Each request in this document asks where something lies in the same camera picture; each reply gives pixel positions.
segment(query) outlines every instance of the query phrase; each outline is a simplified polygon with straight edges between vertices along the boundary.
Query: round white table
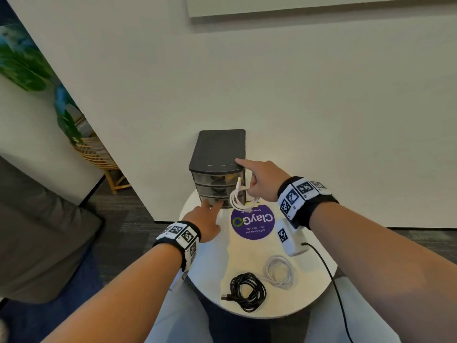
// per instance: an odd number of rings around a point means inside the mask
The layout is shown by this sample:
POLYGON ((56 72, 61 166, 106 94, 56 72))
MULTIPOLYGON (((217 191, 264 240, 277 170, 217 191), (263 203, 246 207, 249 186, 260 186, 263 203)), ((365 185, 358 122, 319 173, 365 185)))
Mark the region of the round white table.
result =
MULTIPOLYGON (((180 219, 194 207, 200 206, 200 198, 195 190, 187 199, 181 210, 180 219)), ((265 204, 274 214, 275 221, 284 218, 277 203, 260 200, 258 205, 265 204)), ((264 238, 251 240, 235 232, 231 224, 233 209, 221 209, 217 223, 221 233, 211 242, 199 245, 198 254, 188 273, 188 277, 198 290, 214 304, 237 315, 258 319, 284 317, 305 308, 316 300, 330 283, 330 276, 321 259, 310 248, 304 254, 288 257, 281 246, 275 228, 264 238), (230 281, 233 277, 252 272, 263 275, 266 260, 272 255, 287 258, 295 270, 295 282, 288 290, 274 288, 266 281, 267 296, 265 302, 252 313, 246 313, 233 301, 221 300, 221 295, 230 294, 230 281)), ((314 233, 304 229, 308 243, 313 245, 335 274, 337 265, 328 252, 317 240, 314 233)))

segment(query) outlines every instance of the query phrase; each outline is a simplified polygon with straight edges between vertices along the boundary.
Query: purple sticker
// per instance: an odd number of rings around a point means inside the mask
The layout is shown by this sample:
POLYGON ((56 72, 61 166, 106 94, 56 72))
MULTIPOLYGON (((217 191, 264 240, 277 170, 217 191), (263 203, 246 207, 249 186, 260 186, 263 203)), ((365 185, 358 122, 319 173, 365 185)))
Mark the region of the purple sticker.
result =
POLYGON ((275 216, 264 204, 254 207, 250 213, 234 209, 230 220, 235 232, 248 240, 259 240, 268 236, 275 226, 275 216))

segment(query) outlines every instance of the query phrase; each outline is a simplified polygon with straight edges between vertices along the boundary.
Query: gray pants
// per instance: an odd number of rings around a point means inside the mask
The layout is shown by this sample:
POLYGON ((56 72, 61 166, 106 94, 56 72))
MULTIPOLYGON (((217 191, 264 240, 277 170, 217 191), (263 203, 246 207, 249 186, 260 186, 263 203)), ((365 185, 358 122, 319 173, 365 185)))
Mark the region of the gray pants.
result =
MULTIPOLYGON (((348 278, 336 280, 354 343, 400 343, 398 335, 366 302, 348 278)), ((168 292, 145 343, 212 343, 209 320, 197 296, 186 285, 168 292)), ((346 343, 341 308, 333 285, 311 311, 305 343, 346 343)))

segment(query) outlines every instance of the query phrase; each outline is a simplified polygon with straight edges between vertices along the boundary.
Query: wristband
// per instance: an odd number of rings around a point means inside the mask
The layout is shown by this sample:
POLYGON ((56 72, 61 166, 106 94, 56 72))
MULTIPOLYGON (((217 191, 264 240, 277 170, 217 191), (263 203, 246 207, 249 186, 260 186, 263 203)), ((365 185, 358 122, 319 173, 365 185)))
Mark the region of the wristband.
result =
POLYGON ((308 181, 303 177, 291 177, 278 190, 278 205, 291 225, 297 229, 309 229, 309 220, 322 202, 339 203, 322 183, 308 181))
POLYGON ((201 238, 202 234, 195 224, 181 220, 163 230, 157 237, 153 247, 160 243, 168 243, 175 246, 182 255, 181 271, 187 275, 197 255, 201 238))

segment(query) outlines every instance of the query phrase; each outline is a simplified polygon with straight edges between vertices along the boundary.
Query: coiled white cable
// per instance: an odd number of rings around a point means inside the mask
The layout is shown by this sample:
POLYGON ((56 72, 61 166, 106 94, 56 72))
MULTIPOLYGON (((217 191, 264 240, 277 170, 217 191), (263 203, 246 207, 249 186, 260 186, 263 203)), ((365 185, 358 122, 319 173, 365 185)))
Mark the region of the coiled white cable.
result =
POLYGON ((284 290, 289 289, 294 281, 294 270, 293 266, 288 259, 282 257, 281 255, 274 255, 268 258, 265 264, 265 276, 258 277, 261 280, 269 282, 275 288, 281 288, 284 290), (286 265, 287 274, 283 279, 276 279, 275 269, 280 265, 286 265))
POLYGON ((233 190, 230 193, 230 204, 232 205, 232 207, 234 209, 241 211, 241 212, 244 212, 244 211, 251 212, 252 208, 257 204, 257 202, 260 199, 259 197, 255 197, 254 201, 252 201, 251 204, 248 206, 245 206, 243 203, 240 202, 240 200, 238 200, 238 193, 240 191, 248 190, 248 189, 249 189, 248 187, 241 186, 241 177, 238 177, 238 181, 236 183, 236 188, 235 188, 235 190, 233 190))

